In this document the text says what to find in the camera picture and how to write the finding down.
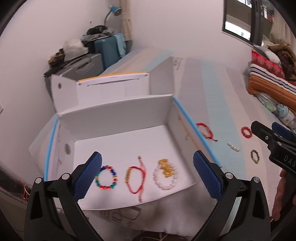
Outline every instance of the blue lamp head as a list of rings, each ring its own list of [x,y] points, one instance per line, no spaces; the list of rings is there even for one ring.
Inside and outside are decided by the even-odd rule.
[[[114,16],[119,16],[122,12],[120,7],[110,6],[110,11],[113,12]]]

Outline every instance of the striped blanket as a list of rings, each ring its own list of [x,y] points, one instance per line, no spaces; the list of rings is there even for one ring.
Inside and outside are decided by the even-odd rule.
[[[248,92],[265,92],[278,102],[296,111],[296,86],[287,82],[283,69],[252,50]]]

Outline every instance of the finger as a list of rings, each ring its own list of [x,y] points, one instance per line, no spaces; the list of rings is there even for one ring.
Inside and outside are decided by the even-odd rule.
[[[280,214],[280,211],[281,211],[281,208],[282,208],[282,198],[283,198],[283,193],[282,192],[277,192],[276,193],[276,197],[274,199],[274,206],[273,206],[273,209],[272,209],[272,217],[275,221],[278,221],[281,214]]]
[[[284,177],[287,174],[287,171],[282,169],[281,173],[279,174],[280,177]]]
[[[272,209],[272,217],[275,221],[278,221],[279,218],[281,217],[280,211],[282,209],[282,198],[285,192],[286,182],[287,182],[286,177],[282,177],[277,186],[277,192],[274,198],[274,206]]]
[[[282,192],[282,193],[284,193],[284,192],[285,192],[286,182],[287,182],[286,177],[282,177],[282,178],[280,179],[280,181],[279,181],[279,184],[278,184],[278,186],[277,186],[276,191],[277,191],[277,192]]]

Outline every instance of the white cardboard box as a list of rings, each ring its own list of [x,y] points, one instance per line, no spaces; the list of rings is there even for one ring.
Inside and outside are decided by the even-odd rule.
[[[59,76],[52,78],[58,118],[45,126],[29,148],[40,169],[45,169],[45,179],[55,180],[65,172],[71,173],[94,151],[101,153],[102,165],[112,166],[118,176],[117,185],[109,191],[99,189],[93,182],[86,197],[78,202],[82,210],[117,209],[140,204],[139,195],[130,193],[125,184],[126,170],[140,165],[138,155],[147,170],[142,203],[199,182],[192,161],[196,150],[202,150],[213,162],[203,136],[170,93],[174,82],[170,75],[171,59],[160,66],[152,74],[111,75],[81,82]],[[142,88],[133,90],[134,84]],[[110,90],[109,96],[102,98],[102,88]],[[42,167],[45,150],[46,161]],[[157,162],[163,158],[169,159],[178,171],[177,184],[170,190],[159,189],[153,180]],[[160,181],[168,185],[171,177],[160,175]],[[111,174],[106,170],[102,172],[100,182],[110,185]],[[140,171],[133,170],[131,188],[137,190],[140,184]]]

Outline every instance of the metal screw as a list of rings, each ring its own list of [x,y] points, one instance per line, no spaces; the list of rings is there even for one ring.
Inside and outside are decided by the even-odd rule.
[[[259,183],[259,182],[260,182],[260,179],[259,179],[258,177],[254,177],[253,180],[254,180],[254,182],[256,182],[256,183]]]
[[[230,172],[226,173],[225,176],[226,176],[228,179],[232,179],[232,178],[233,178],[233,175],[232,175],[232,173],[230,173]]]
[[[64,173],[62,179],[67,180],[70,177],[69,173]]]
[[[42,181],[42,178],[36,178],[35,183],[40,183]]]

